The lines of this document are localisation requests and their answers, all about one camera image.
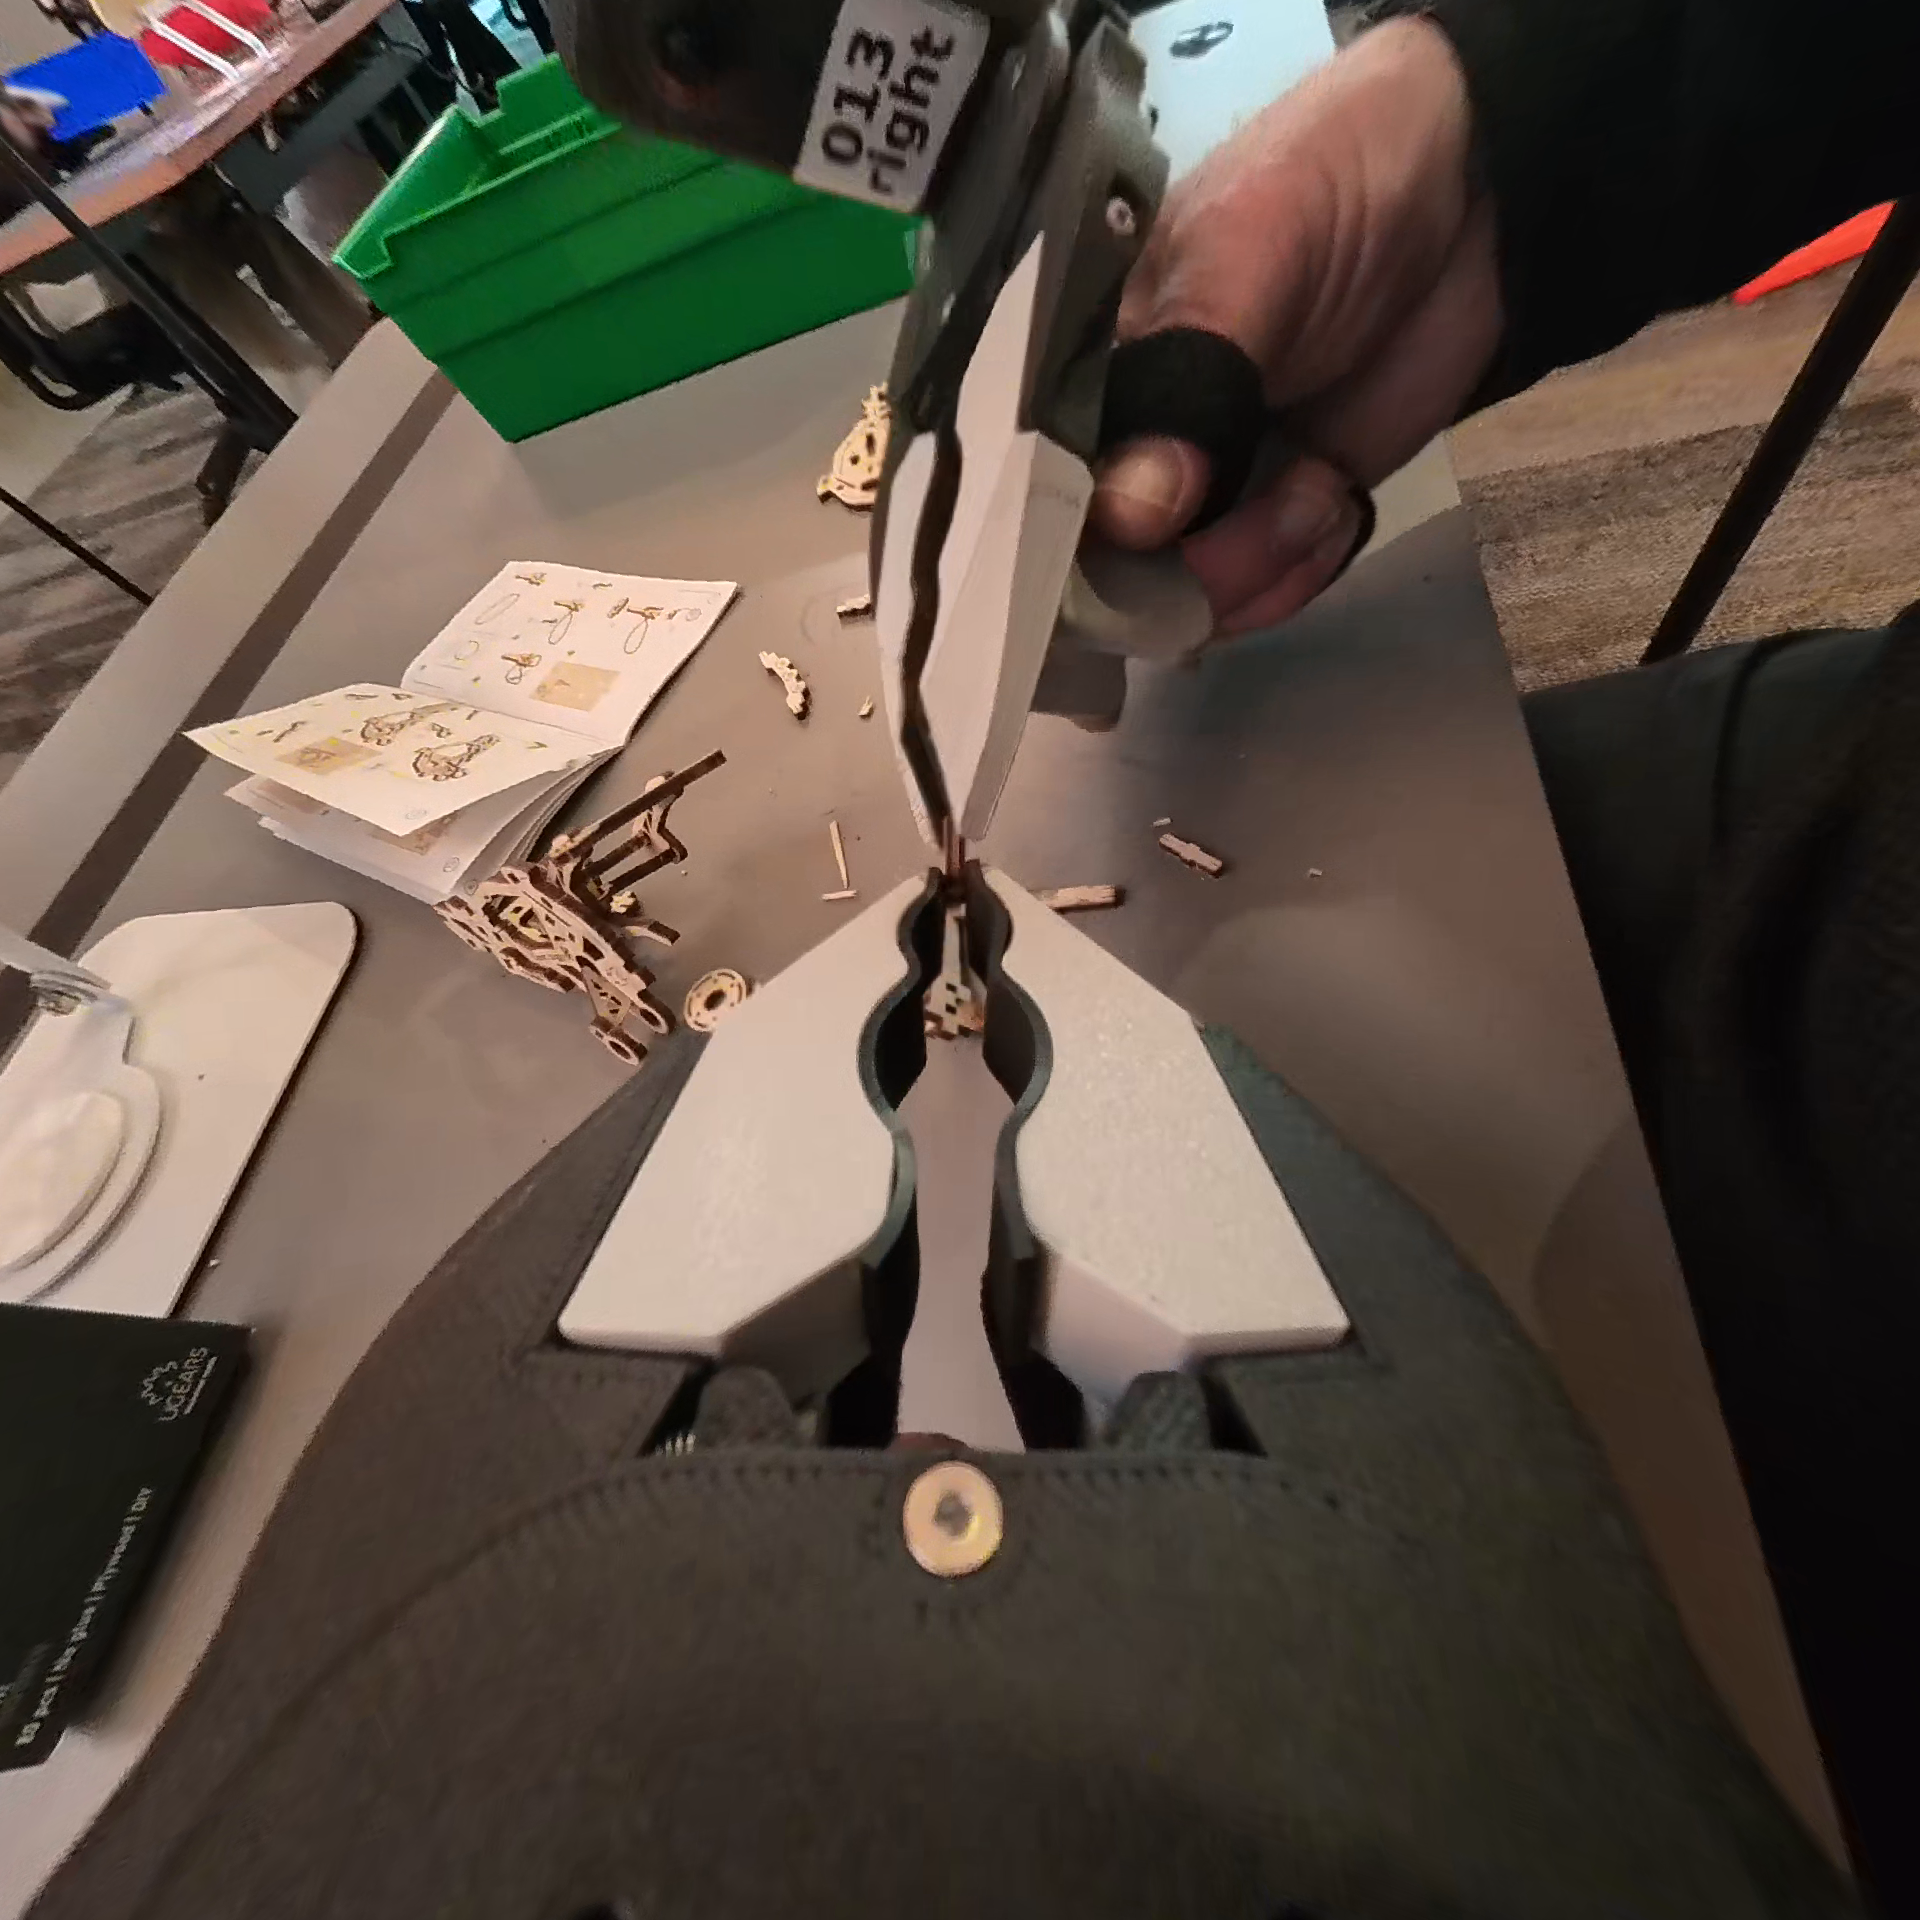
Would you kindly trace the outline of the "green plastic bin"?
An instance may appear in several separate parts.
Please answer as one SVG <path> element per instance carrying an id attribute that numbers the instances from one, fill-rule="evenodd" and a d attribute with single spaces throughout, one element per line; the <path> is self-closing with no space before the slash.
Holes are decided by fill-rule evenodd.
<path id="1" fill-rule="evenodd" d="M 902 297 L 917 224 L 635 135 L 544 57 L 447 110 L 334 260 L 521 443 Z"/>

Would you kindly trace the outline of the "dark model kit box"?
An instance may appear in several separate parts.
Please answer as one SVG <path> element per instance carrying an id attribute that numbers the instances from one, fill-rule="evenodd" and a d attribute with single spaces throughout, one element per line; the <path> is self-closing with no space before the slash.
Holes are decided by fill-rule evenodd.
<path id="1" fill-rule="evenodd" d="M 4 1303 L 4 1771 L 49 1761 L 249 1368 L 249 1329 Z"/>

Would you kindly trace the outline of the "person's right forearm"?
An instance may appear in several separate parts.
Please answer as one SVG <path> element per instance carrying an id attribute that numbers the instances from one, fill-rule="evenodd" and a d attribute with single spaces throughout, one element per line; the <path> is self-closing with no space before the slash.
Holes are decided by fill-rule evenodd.
<path id="1" fill-rule="evenodd" d="M 1917 2 L 1427 2 L 1502 340 L 1465 414 L 1917 192 Z"/>

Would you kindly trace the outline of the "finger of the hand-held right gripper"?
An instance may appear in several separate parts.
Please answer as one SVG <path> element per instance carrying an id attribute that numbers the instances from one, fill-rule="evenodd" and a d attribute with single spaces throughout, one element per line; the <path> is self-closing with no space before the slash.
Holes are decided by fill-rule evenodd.
<path id="1" fill-rule="evenodd" d="M 1090 459 L 1021 423 L 1041 268 L 1045 234 L 1033 234 L 958 383 L 958 490 L 913 686 L 943 819 L 963 842 L 993 819 L 1093 501 Z"/>
<path id="2" fill-rule="evenodd" d="M 885 470 L 874 508 L 874 631 L 885 732 L 924 842 L 954 842 L 954 805 L 931 745 L 924 663 L 938 620 L 963 449 L 954 423 L 913 430 Z"/>

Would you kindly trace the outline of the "white mat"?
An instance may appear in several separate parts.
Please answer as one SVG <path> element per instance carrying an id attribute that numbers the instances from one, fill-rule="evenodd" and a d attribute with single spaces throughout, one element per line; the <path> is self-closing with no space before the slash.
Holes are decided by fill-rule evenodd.
<path id="1" fill-rule="evenodd" d="M 346 905 L 280 905 L 134 917 L 77 957 L 134 1005 L 130 1058 L 151 1070 L 163 1115 L 119 1219 L 31 1305 L 180 1305 L 350 953 Z"/>

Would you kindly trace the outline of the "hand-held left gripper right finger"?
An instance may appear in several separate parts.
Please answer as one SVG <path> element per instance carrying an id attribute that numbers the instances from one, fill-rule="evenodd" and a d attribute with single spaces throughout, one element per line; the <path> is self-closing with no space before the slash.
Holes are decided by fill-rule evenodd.
<path id="1" fill-rule="evenodd" d="M 1143 1375 L 1350 1337 L 1201 1027 L 998 868 L 967 868 L 993 1139 L 983 1320 L 1021 1424 Z"/>

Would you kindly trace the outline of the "person's right hand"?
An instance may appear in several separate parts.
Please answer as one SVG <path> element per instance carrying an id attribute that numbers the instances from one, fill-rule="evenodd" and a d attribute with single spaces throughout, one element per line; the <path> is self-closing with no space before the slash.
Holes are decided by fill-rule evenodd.
<path id="1" fill-rule="evenodd" d="M 1171 326 L 1232 340 L 1300 452 L 1197 533 L 1203 452 L 1121 447 L 1098 463 L 1093 528 L 1178 544 L 1214 634 L 1272 628 L 1344 572 L 1359 492 L 1457 416 L 1500 353 L 1495 209 L 1432 18 L 1364 28 L 1167 192 L 1117 337 Z"/>

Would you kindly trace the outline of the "wooden cross-shaped part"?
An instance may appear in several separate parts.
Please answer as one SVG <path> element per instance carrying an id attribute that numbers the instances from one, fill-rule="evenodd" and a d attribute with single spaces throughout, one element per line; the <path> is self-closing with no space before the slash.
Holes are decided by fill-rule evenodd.
<path id="1" fill-rule="evenodd" d="M 983 985 L 971 970 L 967 937 L 967 845 L 958 828 L 943 831 L 943 939 L 938 970 L 924 988 L 924 1035 L 963 1041 L 983 1035 Z"/>

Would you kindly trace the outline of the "open instruction booklet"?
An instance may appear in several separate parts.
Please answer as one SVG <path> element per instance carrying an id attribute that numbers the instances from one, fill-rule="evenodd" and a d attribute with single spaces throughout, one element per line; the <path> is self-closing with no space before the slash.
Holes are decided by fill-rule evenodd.
<path id="1" fill-rule="evenodd" d="M 531 851 L 733 608 L 733 582 L 509 564 L 394 686 L 350 681 L 188 740 L 280 842 L 442 905 Z"/>

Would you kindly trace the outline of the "blue bin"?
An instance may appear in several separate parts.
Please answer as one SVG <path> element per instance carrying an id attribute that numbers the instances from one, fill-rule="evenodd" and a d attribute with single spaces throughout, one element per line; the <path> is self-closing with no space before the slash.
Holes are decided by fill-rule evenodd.
<path id="1" fill-rule="evenodd" d="M 163 98 L 163 76 L 130 36 L 83 36 L 73 46 L 10 74 L 19 87 L 54 93 L 49 136 L 77 140 Z"/>

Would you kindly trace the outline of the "orange cone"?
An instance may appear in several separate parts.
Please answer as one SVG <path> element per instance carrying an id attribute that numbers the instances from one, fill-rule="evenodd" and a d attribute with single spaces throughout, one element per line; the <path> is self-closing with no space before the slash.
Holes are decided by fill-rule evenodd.
<path id="1" fill-rule="evenodd" d="M 1787 253 L 1783 260 L 1776 260 L 1772 268 L 1762 268 L 1761 274 L 1742 282 L 1732 294 L 1732 301 L 1733 306 L 1762 301 L 1766 294 L 1777 294 L 1787 285 L 1806 282 L 1814 274 L 1825 274 L 1825 273 L 1832 273 L 1840 265 L 1859 260 L 1878 238 L 1889 209 L 1893 209 L 1889 202 L 1872 202 L 1872 208 L 1859 209 L 1853 218 L 1840 222 L 1837 228 L 1823 231 L 1819 238 L 1811 238 L 1805 247 L 1796 247 L 1791 253 Z"/>

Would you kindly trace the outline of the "wooden buggy model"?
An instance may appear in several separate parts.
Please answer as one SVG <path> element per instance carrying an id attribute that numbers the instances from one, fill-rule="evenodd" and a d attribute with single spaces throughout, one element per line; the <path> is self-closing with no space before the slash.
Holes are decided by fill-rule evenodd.
<path id="1" fill-rule="evenodd" d="M 453 937 L 491 953 L 510 980 L 586 1001 L 586 1029 L 625 1066 L 638 1066 L 676 1014 L 654 994 L 642 948 L 676 948 L 677 930 L 654 917 L 642 882 L 687 864 L 671 810 L 725 752 L 650 781 L 632 802 L 569 828 L 544 851 L 505 864 L 465 896 L 436 905 Z"/>

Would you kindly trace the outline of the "background wooden table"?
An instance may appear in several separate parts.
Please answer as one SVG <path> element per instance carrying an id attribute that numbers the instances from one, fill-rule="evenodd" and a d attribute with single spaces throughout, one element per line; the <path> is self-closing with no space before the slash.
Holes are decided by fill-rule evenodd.
<path id="1" fill-rule="evenodd" d="M 228 36 L 243 57 L 208 87 L 169 89 L 139 130 L 113 136 L 54 187 L 54 208 L 102 234 L 128 228 L 188 179 L 215 174 L 243 208 L 273 213 L 334 150 L 390 98 L 417 98 L 423 45 L 402 2 L 288 2 L 256 31 Z"/>

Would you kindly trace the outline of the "ornate wooden frame part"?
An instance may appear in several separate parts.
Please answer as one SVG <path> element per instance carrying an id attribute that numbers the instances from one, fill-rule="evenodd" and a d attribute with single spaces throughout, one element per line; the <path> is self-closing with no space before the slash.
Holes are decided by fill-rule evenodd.
<path id="1" fill-rule="evenodd" d="M 827 470 L 816 479 L 816 501 L 846 510 L 874 510 L 888 463 L 894 403 L 888 383 L 874 380 L 860 398 L 851 429 L 839 440 Z"/>

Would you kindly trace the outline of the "black metal pole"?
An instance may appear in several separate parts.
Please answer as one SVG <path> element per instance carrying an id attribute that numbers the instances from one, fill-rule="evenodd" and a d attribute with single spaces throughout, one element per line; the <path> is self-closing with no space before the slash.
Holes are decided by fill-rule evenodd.
<path id="1" fill-rule="evenodd" d="M 1720 594 L 1727 590 L 1748 547 L 1762 533 L 1766 520 L 1790 492 L 1814 440 L 1823 434 L 1832 409 L 1842 403 L 1847 389 L 1853 383 L 1862 364 L 1878 340 L 1898 301 L 1909 294 L 1911 278 L 1917 196 L 1909 192 L 1889 202 L 1883 231 L 1862 253 L 1847 290 L 1832 306 L 1787 398 L 1766 421 L 1762 440 L 1745 459 L 1733 490 L 1727 492 L 1727 504 L 1720 508 L 1709 538 L 1702 539 L 1656 634 L 1646 639 L 1641 663 L 1672 659 L 1692 651 L 1692 642 L 1702 634 Z"/>

